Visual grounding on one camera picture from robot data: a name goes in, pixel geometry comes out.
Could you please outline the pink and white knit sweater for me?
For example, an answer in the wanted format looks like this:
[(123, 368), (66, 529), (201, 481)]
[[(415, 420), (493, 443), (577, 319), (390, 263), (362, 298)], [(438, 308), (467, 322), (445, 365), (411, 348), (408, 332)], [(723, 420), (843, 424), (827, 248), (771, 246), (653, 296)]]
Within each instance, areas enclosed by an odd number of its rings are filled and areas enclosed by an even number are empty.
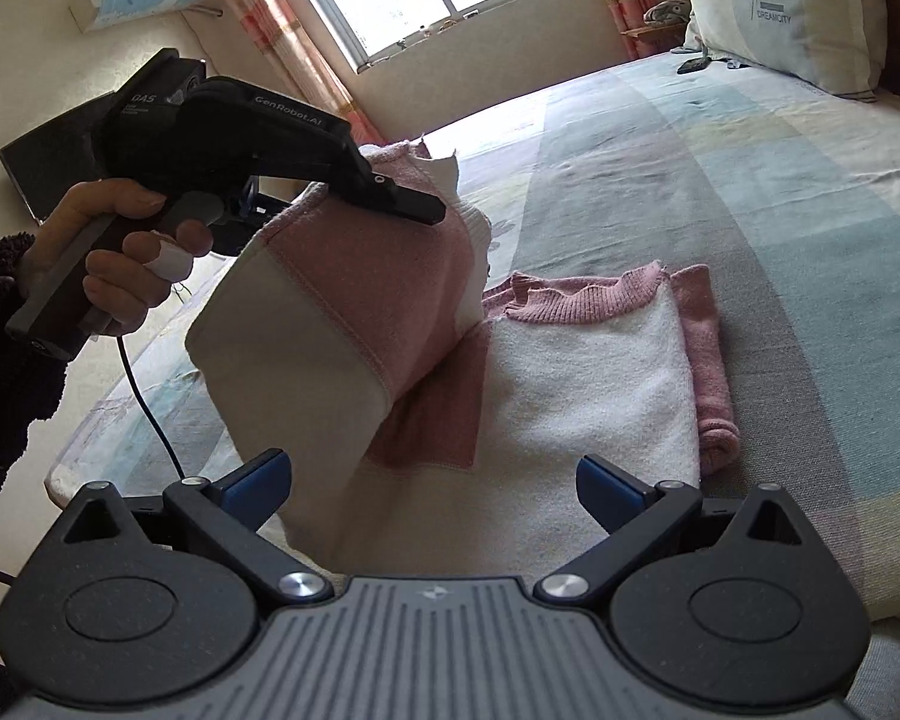
[(595, 546), (575, 467), (699, 484), (740, 453), (707, 268), (487, 278), (491, 226), (422, 142), (370, 151), (434, 226), (314, 185), (187, 349), (242, 458), (281, 449), (289, 546), (344, 575), (538, 580)]

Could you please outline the left orange plaid curtain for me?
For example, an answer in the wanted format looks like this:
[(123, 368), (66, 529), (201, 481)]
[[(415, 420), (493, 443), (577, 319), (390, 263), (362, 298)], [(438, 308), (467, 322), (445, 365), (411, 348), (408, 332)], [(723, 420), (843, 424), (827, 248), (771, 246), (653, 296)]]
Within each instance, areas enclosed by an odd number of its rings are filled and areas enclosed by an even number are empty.
[(224, 0), (261, 55), (290, 93), (344, 119), (359, 145), (383, 145), (372, 124), (338, 73), (331, 68), (287, 0)]

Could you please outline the wooden nightstand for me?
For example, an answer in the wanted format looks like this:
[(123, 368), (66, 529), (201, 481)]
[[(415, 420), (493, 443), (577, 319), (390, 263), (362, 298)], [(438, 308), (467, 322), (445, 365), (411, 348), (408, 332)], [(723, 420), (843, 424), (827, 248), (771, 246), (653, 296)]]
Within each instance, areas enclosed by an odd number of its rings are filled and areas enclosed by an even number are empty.
[(621, 32), (624, 47), (632, 60), (644, 59), (681, 46), (685, 40), (685, 23), (642, 25)]

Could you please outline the small dark remote on bed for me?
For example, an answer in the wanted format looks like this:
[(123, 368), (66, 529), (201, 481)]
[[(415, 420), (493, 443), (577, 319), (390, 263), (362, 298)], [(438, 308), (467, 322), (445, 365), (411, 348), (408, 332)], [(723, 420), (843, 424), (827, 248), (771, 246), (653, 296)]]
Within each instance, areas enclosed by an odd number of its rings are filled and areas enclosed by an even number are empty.
[(685, 60), (676, 69), (676, 73), (678, 73), (678, 75), (689, 75), (690, 73), (696, 73), (696, 71), (706, 70), (710, 64), (712, 64), (712, 57), (710, 57), (710, 55), (691, 57), (690, 59)]

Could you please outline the cluttered items on nightstand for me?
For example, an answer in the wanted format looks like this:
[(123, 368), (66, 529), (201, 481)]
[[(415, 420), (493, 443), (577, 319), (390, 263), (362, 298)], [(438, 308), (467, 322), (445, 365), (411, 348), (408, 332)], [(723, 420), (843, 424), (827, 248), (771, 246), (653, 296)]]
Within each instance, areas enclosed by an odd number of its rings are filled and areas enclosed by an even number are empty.
[(644, 13), (647, 26), (685, 25), (691, 16), (691, 5), (688, 0), (662, 0)]

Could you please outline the pastel patchwork bed sheet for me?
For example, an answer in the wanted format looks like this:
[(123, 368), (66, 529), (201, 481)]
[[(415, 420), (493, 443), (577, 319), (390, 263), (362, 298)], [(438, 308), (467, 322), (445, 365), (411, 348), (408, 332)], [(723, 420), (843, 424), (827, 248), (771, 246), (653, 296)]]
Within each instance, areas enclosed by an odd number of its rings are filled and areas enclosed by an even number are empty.
[[(900, 98), (836, 98), (762, 68), (658, 55), (528, 94), (422, 142), (491, 226), (487, 278), (707, 268), (740, 453), (694, 484), (792, 494), (873, 617), (900, 616)], [(188, 355), (235, 260), (77, 429), (56, 502), (152, 494), (240, 461)]]

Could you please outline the pastel patchwork pillow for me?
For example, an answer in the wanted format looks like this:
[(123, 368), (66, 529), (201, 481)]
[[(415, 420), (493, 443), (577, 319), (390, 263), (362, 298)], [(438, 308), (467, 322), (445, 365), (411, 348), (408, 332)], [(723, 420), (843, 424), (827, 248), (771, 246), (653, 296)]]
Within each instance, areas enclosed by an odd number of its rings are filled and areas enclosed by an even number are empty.
[(685, 48), (868, 99), (888, 50), (886, 0), (689, 0)]

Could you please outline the wall mounted black television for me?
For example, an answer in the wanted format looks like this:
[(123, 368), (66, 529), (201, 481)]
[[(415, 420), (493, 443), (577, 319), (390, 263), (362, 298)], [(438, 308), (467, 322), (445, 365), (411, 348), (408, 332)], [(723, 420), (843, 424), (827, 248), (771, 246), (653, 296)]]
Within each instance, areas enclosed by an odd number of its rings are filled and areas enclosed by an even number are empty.
[(102, 94), (0, 148), (2, 167), (37, 223), (52, 214), (74, 184), (102, 177), (92, 151), (92, 130), (115, 98), (114, 91)]

